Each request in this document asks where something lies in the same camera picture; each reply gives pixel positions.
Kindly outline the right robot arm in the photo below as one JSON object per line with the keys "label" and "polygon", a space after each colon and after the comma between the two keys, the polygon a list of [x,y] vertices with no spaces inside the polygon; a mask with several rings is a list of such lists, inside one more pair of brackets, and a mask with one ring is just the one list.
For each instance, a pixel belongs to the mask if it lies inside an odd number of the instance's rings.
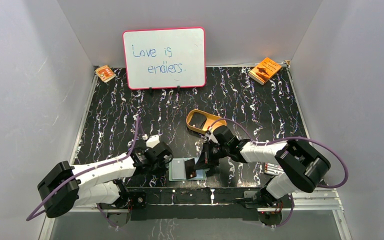
{"label": "right robot arm", "polygon": [[196,170],[218,166],[223,158],[245,164],[276,164],[282,168],[283,173],[273,176],[258,193],[244,195],[245,200],[259,201],[268,207],[275,207],[283,196],[295,191],[312,193],[331,168],[327,158],[302,137],[286,142],[255,143],[238,138],[225,125],[208,131],[206,137],[194,166]]}

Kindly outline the grey card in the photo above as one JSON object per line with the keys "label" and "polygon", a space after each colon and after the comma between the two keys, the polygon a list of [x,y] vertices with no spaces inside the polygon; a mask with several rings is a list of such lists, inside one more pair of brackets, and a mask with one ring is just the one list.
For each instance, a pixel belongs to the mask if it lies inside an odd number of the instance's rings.
{"label": "grey card", "polygon": [[186,177],[184,160],[173,161],[172,164],[172,179],[181,180]]}

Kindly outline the mint green card holder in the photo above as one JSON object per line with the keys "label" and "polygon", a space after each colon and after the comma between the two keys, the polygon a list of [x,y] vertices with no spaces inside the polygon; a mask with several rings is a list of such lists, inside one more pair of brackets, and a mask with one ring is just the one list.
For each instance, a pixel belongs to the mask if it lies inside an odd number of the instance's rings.
{"label": "mint green card holder", "polygon": [[181,181],[199,181],[206,180],[206,169],[187,170],[186,162],[190,162],[192,158],[174,158],[168,165],[168,179],[171,182]]}

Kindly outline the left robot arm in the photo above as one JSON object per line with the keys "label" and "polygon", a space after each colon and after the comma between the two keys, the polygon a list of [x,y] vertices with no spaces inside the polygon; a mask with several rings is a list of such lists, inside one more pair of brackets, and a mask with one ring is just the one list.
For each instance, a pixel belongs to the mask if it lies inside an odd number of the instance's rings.
{"label": "left robot arm", "polygon": [[95,163],[59,162],[37,185],[43,211],[52,219],[77,206],[108,204],[124,208],[130,198],[122,179],[164,170],[173,157],[172,149],[159,142]]}

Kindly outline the black credit card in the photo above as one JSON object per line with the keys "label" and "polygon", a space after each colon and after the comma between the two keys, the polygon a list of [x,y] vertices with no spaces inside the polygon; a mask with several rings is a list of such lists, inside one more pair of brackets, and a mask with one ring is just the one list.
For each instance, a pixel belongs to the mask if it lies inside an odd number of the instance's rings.
{"label": "black credit card", "polygon": [[184,161],[185,178],[187,180],[195,178],[197,176],[195,164],[196,163],[194,158],[190,158]]}

